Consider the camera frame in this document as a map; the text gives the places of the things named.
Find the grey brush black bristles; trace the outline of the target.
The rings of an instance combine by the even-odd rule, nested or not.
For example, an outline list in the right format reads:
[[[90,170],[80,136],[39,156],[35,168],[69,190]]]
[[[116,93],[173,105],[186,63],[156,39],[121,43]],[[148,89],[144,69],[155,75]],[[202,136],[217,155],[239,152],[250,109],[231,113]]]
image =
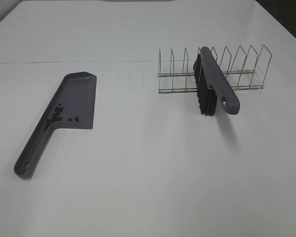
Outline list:
[[[230,115],[239,113],[239,99],[208,47],[199,49],[193,70],[201,114],[213,116],[217,103]]]

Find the grey plastic dustpan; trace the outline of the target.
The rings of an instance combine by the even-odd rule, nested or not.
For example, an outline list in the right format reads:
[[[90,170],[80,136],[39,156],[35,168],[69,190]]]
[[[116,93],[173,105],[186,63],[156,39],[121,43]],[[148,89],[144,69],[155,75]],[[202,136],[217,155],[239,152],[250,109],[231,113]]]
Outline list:
[[[92,129],[97,77],[89,72],[67,74],[51,98],[14,165],[14,173],[28,179],[57,129]]]

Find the pile of coffee beans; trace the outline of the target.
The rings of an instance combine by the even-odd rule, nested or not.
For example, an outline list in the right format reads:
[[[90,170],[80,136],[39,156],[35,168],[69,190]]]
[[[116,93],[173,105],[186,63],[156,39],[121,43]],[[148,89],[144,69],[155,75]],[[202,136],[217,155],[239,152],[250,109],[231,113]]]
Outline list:
[[[56,104],[47,107],[40,118],[39,124],[43,131],[52,131],[60,128],[77,128],[81,125],[78,109],[75,105]]]

